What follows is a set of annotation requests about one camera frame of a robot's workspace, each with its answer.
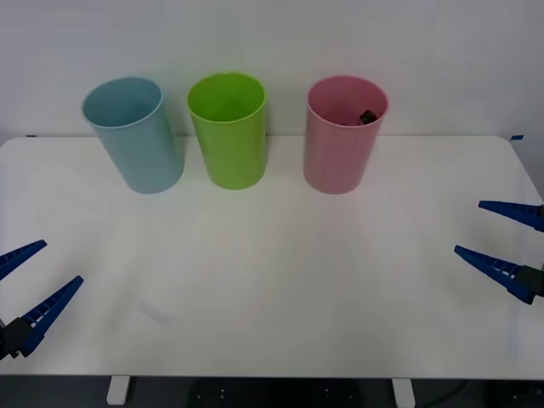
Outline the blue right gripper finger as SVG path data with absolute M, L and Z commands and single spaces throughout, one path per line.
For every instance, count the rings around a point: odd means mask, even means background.
M 531 305 L 535 297 L 543 297 L 542 270 L 493 258 L 458 245 L 454 253 L 523 303 Z
M 506 201 L 480 201 L 478 207 L 530 226 L 534 230 L 543 231 L 543 205 L 534 206 Z

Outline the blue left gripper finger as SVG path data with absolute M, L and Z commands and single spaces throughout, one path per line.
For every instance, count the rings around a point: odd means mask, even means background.
M 47 246 L 45 240 L 39 240 L 7 252 L 0 256 L 0 280 L 14 272 L 24 262 Z
M 76 276 L 35 308 L 1 329 L 1 357 L 28 357 L 76 294 L 84 279 Z

